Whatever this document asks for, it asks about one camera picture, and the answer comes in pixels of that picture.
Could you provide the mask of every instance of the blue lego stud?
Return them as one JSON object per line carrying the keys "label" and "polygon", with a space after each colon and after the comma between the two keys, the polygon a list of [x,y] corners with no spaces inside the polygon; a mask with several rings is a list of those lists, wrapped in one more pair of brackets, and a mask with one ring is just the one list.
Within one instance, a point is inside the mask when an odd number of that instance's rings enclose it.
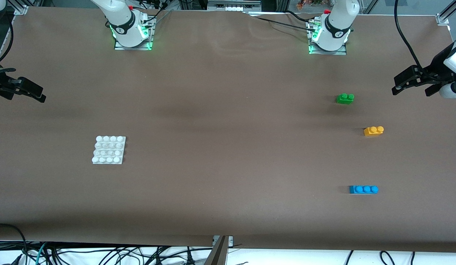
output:
{"label": "blue lego stud", "polygon": [[377,194],[377,186],[349,186],[350,194]]}

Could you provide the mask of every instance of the brown tabletop surface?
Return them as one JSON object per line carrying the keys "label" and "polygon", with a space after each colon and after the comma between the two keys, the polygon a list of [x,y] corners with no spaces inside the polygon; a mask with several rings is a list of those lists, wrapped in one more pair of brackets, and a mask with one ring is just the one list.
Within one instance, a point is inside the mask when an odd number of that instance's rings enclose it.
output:
{"label": "brown tabletop surface", "polygon": [[[172,12],[153,50],[115,51],[105,21],[16,18],[1,64],[47,99],[0,97],[1,223],[43,241],[456,251],[456,100],[391,95],[414,63],[393,17],[357,17],[347,56],[240,12]],[[400,22],[425,66],[452,42],[434,17]],[[97,135],[127,137],[122,165],[92,164]]]}

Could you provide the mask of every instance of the teal cable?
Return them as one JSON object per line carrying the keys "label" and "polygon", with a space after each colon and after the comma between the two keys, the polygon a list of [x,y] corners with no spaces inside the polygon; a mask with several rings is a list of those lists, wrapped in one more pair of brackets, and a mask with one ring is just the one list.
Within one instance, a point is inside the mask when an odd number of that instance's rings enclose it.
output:
{"label": "teal cable", "polygon": [[40,249],[38,250],[38,253],[37,253],[37,259],[35,260],[35,265],[38,265],[38,260],[40,259],[40,255],[42,254],[42,251],[43,251],[43,248],[45,247],[45,245],[47,244],[47,242],[43,243],[43,245],[40,247]]}

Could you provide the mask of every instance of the lego brick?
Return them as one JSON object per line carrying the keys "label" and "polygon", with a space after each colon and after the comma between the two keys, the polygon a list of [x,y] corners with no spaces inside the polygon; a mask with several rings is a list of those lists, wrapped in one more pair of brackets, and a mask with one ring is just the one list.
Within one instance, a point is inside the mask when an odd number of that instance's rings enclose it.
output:
{"label": "lego brick", "polygon": [[92,164],[122,164],[126,140],[125,136],[97,136]]}
{"label": "lego brick", "polygon": [[383,134],[383,127],[382,126],[372,126],[372,127],[367,127],[364,129],[364,135],[367,137],[373,137],[373,136],[379,136]]}
{"label": "lego brick", "polygon": [[350,194],[377,194],[377,186],[349,186]]}
{"label": "lego brick", "polygon": [[354,94],[347,95],[346,93],[342,93],[342,94],[338,95],[338,97],[336,98],[337,104],[349,105],[352,102],[354,102]]}

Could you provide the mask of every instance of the white floor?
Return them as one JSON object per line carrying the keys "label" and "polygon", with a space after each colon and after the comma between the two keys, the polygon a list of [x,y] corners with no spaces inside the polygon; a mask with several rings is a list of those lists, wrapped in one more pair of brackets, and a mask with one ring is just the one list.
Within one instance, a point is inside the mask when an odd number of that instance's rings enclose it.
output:
{"label": "white floor", "polygon": [[[96,250],[89,248],[74,249],[75,251]],[[151,255],[156,248],[142,248],[144,254]],[[170,255],[178,251],[186,250],[186,247],[173,247],[168,249],[162,255]],[[20,251],[0,251],[0,265],[10,264],[21,252]],[[209,255],[209,250],[193,251],[194,260],[204,259]],[[409,265],[411,252],[389,252],[395,265]],[[255,250],[255,249],[237,249],[229,250],[227,265],[240,265],[248,262],[246,265],[344,265],[346,262],[347,250]],[[65,253],[61,257],[71,265],[97,265],[100,260],[107,255],[107,252],[95,252],[89,254]],[[110,260],[107,264],[113,265],[116,258]],[[164,265],[180,264],[184,260],[172,258],[163,262]],[[20,265],[23,265],[25,258],[22,257]],[[138,265],[139,261],[135,258],[124,258],[122,265]],[[354,251],[349,261],[349,265],[381,265],[379,251]],[[456,253],[429,253],[417,252],[414,258],[414,265],[456,265]]]}

